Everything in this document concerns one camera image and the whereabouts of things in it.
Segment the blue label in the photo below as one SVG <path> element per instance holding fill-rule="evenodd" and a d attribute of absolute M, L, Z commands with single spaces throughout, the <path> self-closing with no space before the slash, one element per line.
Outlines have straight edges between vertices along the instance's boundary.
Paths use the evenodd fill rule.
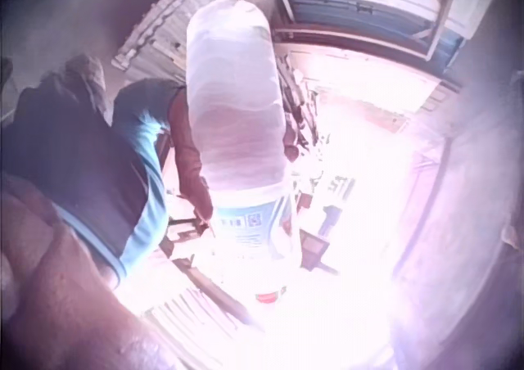
<path fill-rule="evenodd" d="M 269 253 L 281 259 L 291 250 L 290 196 L 249 208 L 217 208 L 215 216 L 214 230 L 220 239 L 235 241 L 253 257 Z"/>

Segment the person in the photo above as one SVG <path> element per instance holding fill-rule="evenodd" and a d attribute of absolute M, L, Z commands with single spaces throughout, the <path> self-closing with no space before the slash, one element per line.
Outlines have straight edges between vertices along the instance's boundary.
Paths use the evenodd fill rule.
<path fill-rule="evenodd" d="M 155 149 L 165 130 L 180 192 L 207 222 L 213 206 L 183 85 L 144 79 L 120 90 L 111 108 L 100 61 L 81 55 L 20 95 L 2 130 L 2 344 L 25 362 L 100 368 L 123 352 L 129 358 L 115 368 L 172 368 L 111 293 L 167 228 Z M 290 160 L 295 141 L 287 126 Z M 145 364 L 155 360 L 163 364 Z"/>
<path fill-rule="evenodd" d="M 184 88 L 144 79 L 123 88 L 113 110 L 105 88 L 100 61 L 81 55 L 24 90 L 3 139 L 2 168 L 49 198 L 116 287 L 165 234 L 155 149 L 161 131 L 171 130 L 182 195 L 203 221 L 212 204 L 200 178 Z"/>

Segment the blue shirt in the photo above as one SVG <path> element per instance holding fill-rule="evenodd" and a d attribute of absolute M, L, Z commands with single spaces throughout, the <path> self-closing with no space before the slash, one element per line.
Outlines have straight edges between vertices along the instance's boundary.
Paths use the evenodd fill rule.
<path fill-rule="evenodd" d="M 169 108 L 179 90 L 174 81 L 145 79 L 123 88 L 115 99 L 112 129 L 140 156 L 147 176 L 147 202 L 120 256 L 113 254 L 86 224 L 56 206 L 61 217 L 100 253 L 120 281 L 158 247 L 167 228 L 169 216 L 155 144 L 159 133 L 169 128 Z"/>

